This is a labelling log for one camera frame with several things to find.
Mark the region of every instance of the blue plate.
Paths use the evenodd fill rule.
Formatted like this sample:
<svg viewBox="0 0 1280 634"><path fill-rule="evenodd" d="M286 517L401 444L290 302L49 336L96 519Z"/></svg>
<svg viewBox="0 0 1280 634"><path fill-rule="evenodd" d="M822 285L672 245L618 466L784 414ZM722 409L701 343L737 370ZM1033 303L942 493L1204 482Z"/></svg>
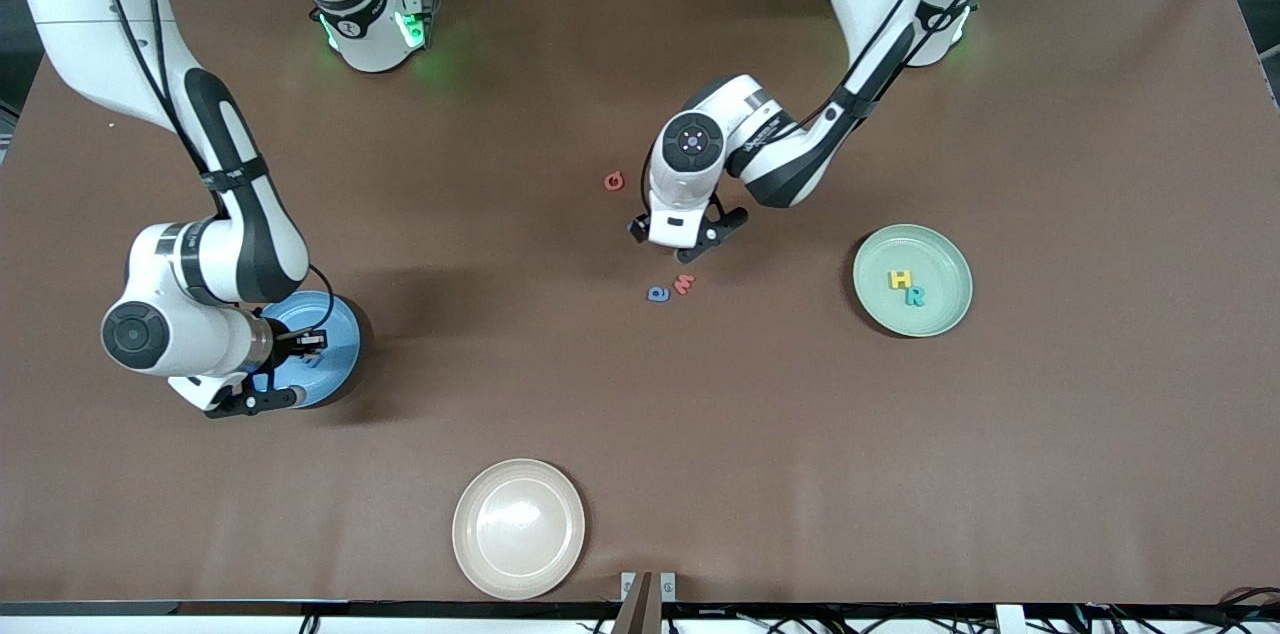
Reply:
<svg viewBox="0 0 1280 634"><path fill-rule="evenodd" d="M293 292L284 301L268 305L262 310L262 316L275 319L291 332L296 332L319 321L328 306L326 292ZM329 346L317 359L303 361L301 357L291 356L275 370L278 389L302 387L306 392L293 409L315 406L333 396L351 377L356 369L356 360L360 359L360 323L356 321L356 313L347 306L347 302L334 298L333 313L320 328L328 336ZM266 375L253 377L253 386L265 388Z"/></svg>

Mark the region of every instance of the cable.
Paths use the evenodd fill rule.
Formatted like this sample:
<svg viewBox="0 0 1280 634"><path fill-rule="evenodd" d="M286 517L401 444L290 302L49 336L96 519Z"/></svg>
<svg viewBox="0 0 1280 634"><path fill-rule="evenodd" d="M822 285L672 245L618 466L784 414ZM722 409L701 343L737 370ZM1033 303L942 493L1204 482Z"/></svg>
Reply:
<svg viewBox="0 0 1280 634"><path fill-rule="evenodd" d="M1128 619L1138 621L1138 626L1142 626L1147 631L1151 631L1151 634L1165 634L1164 631L1160 630L1160 628L1157 628L1156 625L1151 624L1146 619L1137 617L1137 616L1126 612L1125 610L1117 607L1116 605L1111 605L1111 607L1115 608L1117 612L1120 612L1120 615L1124 615Z"/></svg>
<svg viewBox="0 0 1280 634"><path fill-rule="evenodd" d="M805 628L805 630L806 630L806 631L809 631L809 634L818 634L818 633L817 633L817 631L815 631L815 630L813 629L813 626L809 626L809 625L808 625L808 624L805 624L805 622L804 622L803 620L800 620L800 619L791 619L791 617L788 617L788 619L781 619L781 620L778 620L778 622L777 622L777 624L774 624L773 626L769 626L769 629L768 629L768 630L767 630L767 631L765 631L764 634L781 634L781 631L782 631L782 628L783 628L783 626L786 626L787 624L791 624L791 621L795 621L795 622L796 622L796 624L799 624L800 626L804 626L804 628Z"/></svg>
<svg viewBox="0 0 1280 634"><path fill-rule="evenodd" d="M1107 612L1107 619L1111 620L1112 634L1129 634L1129 630L1125 629L1124 622L1120 621L1120 617L1116 616L1116 612L1112 611L1111 607L1106 607L1106 612Z"/></svg>
<svg viewBox="0 0 1280 634"><path fill-rule="evenodd" d="M640 165L640 186L636 187L640 190L640 205L644 206L645 214L653 214L653 210L649 209L649 197L645 196L645 187L649 184L650 164L653 164L653 147L649 147L649 151L644 155L644 164Z"/></svg>
<svg viewBox="0 0 1280 634"><path fill-rule="evenodd" d="M146 78L147 86L151 88L151 93L155 95L156 102L160 105L160 109L164 110L174 133L178 134L178 140L182 141L182 146L187 150L187 156L191 158L191 163L196 165L196 172L201 175L207 174L209 167L205 164L200 151L196 150L196 145L191 141L191 137L187 136L187 131L183 129L182 122L178 120L178 113L173 106L173 100L165 93L169 90L168 73L164 72L164 69L160 70L160 77L165 81L164 91L161 91L155 77L151 76L151 68L147 65L146 56L142 56L142 49L138 46L138 40L133 36L132 28L129 28L129 19L124 12L124 6L120 4L120 0L111 0L111 5L115 8L115 15L119 20L120 29L124 33L124 40L129 44L129 50L133 53L133 60L138 65L138 69L141 69L142 77ZM157 0L151 0L151 10L156 12L157 9ZM159 20L159 15L155 15L155 19ZM163 51L163 45L159 41L156 42L156 47L157 54ZM221 197L219 197L215 192L209 192L209 196L214 200L214 207L218 211L218 218L225 219L227 206L223 204Z"/></svg>
<svg viewBox="0 0 1280 634"><path fill-rule="evenodd" d="M329 315L333 314L333 301L334 301L334 298L337 298L337 297L333 296L333 284L329 283L329 278L324 275L324 272L320 272L319 269L316 269L315 264L307 264L307 269L310 269L311 272L315 272L316 277L320 277L320 280L324 282L324 289L329 295L329 304L325 305L325 307L324 307L324 316L320 318L320 321L316 321L315 324L312 324L310 327L303 327L303 328L298 329L297 332L285 332L283 334L279 334L279 337L275 338L275 341L278 341L278 342L283 342L285 339L297 339L302 334L310 334L311 332L315 332L325 321L328 321L329 320Z"/></svg>
<svg viewBox="0 0 1280 634"><path fill-rule="evenodd" d="M844 87L849 82L849 79L854 76L855 69L858 69L858 67L863 63L863 59L867 58L867 54L872 50L872 46L874 46L876 42L879 41L881 35L888 27L890 22L892 22L893 15L897 14L897 10L900 9L900 6L902 5L904 1L906 1L906 0L897 0L896 3L893 3L892 8L888 10L888 14L884 15L884 19L879 23L879 27L876 28L876 33L873 33L869 37L869 40L867 40L867 45L863 46L863 50L859 51L858 56L854 58L854 63L849 65L849 70L845 72L845 76L840 79L840 83L836 85L836 88ZM773 133L773 136L771 136L768 140L760 142L760 145L762 146L771 145L773 142L781 141L782 138L790 137L791 133L795 133L797 129L803 129L805 127L805 124L808 124L809 122L813 122L813 119L815 117L818 117L818 114L820 114L822 110L826 109L826 108L827 108L827 101L823 101L818 106L818 109L814 109L813 111L810 111L808 117L805 117L804 119L801 119L800 122L797 122L795 126L792 126L790 128L787 128L787 127L780 127L778 131L776 133Z"/></svg>
<svg viewBox="0 0 1280 634"><path fill-rule="evenodd" d="M164 63L164 33L160 31L160 0L147 0L151 10L151 35L156 40L156 68L160 70L160 86L164 97L173 102L173 91L169 88L169 69Z"/></svg>
<svg viewBox="0 0 1280 634"><path fill-rule="evenodd" d="M941 619L937 619L937 617L933 617L933 616L928 616L928 615L920 614L919 611L913 611L913 610L906 608L906 607L901 607L901 611L896 611L896 612L886 616L884 619L881 619L881 620L876 621L874 624L872 624L870 626L868 626L868 629L863 629L861 634L870 634L873 630L878 629L881 625L886 624L887 621L891 621L893 619L901 619L904 616L914 616L914 617L918 617L918 619L923 619L923 620L925 620L925 621L928 621L931 624L934 624L937 626L941 626L942 629L946 629L951 634L961 634L960 628L957 626L957 624L960 624L960 622L964 622L964 624L969 625L970 628L975 624L975 621L973 621L973 620L969 620L969 619L961 620L961 619L957 619L957 617L947 617L947 619L951 620L951 624L947 624L946 621L943 621ZM979 631L979 634L982 631L988 631L988 630L992 629L991 626L987 625L987 621L978 620L977 624L978 624L978 631Z"/></svg>
<svg viewBox="0 0 1280 634"><path fill-rule="evenodd" d="M298 634L316 634L320 631L320 615L308 614L302 617L302 626L298 626Z"/></svg>
<svg viewBox="0 0 1280 634"><path fill-rule="evenodd" d="M1276 588L1276 587L1254 587L1252 589L1244 589L1244 592L1240 592L1239 594L1236 594L1234 597L1230 597L1230 598L1222 599L1221 602L1217 602L1217 606L1220 608L1221 607L1235 606L1235 605L1238 605L1240 602L1245 602L1248 599L1252 599L1253 597L1261 597L1262 594L1280 594L1280 588Z"/></svg>
<svg viewBox="0 0 1280 634"><path fill-rule="evenodd" d="M951 13L951 10L955 10L956 5L959 5L959 4L960 4L960 1L964 1L964 0L951 0L951 4L948 4L948 5L946 6L946 9L943 9L943 10L942 10L942 14L950 14L950 13ZM881 96L883 96L883 95L884 95L884 92L886 92L886 91L888 91L888 87L890 87L890 86L891 86L891 85L892 85L893 82L896 82L896 81L897 81L897 77L899 77L899 74L901 74L901 73L902 73L902 70L904 70L904 69L906 69L906 65L908 65L908 63L909 63L909 61L910 61L910 60L911 60L911 59L913 59L913 58L914 58L914 56L915 56L915 55L916 55L916 54L918 54L918 53L919 53L919 51L920 51L922 49L924 49L924 45L925 45L925 44L928 44L928 41L929 41L931 38L933 38L933 36L934 36L934 35L937 35L937 33L938 33L938 32L941 32L942 29L945 29L945 28L950 27L950 26L951 26L951 24L952 24L954 22L955 22L955 18L952 18L951 15L938 15L938 20L937 20L936 23L933 23L933 24L927 24L927 26L924 27L924 36L923 36L923 37L920 37L920 41L919 41L919 42L916 42L916 45L915 45L914 47L911 47L911 51L909 51L909 53L906 54L906 56L904 56L904 58L902 58L902 60L901 60L901 61L899 63L897 68L895 68L895 69L893 69L893 74L891 74L891 76L890 76L890 78L888 78L888 81L886 81L886 82L883 83L883 86L881 87L881 91L879 91L879 92L878 92L878 95L876 96L876 101L879 101L879 97L881 97Z"/></svg>

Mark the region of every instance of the green led light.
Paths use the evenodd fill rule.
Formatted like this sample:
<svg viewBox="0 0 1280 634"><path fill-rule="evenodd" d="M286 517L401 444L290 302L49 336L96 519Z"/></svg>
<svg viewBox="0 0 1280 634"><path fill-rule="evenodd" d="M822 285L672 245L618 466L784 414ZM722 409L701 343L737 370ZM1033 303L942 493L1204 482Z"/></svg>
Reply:
<svg viewBox="0 0 1280 634"><path fill-rule="evenodd" d="M338 51L338 40L333 38L333 28L329 28L329 22L325 22L324 14L320 15L320 26L324 27L324 33L329 36L329 49Z"/></svg>
<svg viewBox="0 0 1280 634"><path fill-rule="evenodd" d="M416 15L404 15L397 12L396 23L399 26L401 33L404 36L404 44L410 49L422 46L426 37L422 36L422 23L419 22Z"/></svg>

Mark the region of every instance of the green plate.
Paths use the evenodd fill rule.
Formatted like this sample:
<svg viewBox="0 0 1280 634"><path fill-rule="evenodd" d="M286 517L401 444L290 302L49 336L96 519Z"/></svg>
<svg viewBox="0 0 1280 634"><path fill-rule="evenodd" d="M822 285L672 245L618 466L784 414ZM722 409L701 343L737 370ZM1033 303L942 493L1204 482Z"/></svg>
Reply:
<svg viewBox="0 0 1280 634"><path fill-rule="evenodd" d="M910 287L902 272L910 273ZM899 288L893 288L895 273ZM859 247L854 291L872 319L890 332L936 337L969 311L973 274L960 250L941 233L916 224L892 224Z"/></svg>

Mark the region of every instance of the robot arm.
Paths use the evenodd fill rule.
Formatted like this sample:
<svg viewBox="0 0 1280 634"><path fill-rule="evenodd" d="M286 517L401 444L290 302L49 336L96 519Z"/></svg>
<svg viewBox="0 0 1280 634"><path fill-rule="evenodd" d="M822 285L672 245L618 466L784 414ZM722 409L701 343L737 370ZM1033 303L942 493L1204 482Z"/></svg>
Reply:
<svg viewBox="0 0 1280 634"><path fill-rule="evenodd" d="M813 192L836 150L872 114L905 65L932 64L955 41L969 0L831 0L850 67L836 91L796 120L749 76L709 83L663 127L649 154L648 214L637 241L673 247L687 264L748 219L716 197L721 174L740 178L759 204L790 207ZM718 218L707 215L708 206Z"/></svg>
<svg viewBox="0 0 1280 634"><path fill-rule="evenodd" d="M219 214L142 229L123 296L102 320L120 365L168 377L210 415L255 414L305 400L298 387L255 392L323 332L289 333L237 307L293 293L310 268L261 152L230 92L183 44L168 0L28 0L59 76L97 104L178 133Z"/></svg>

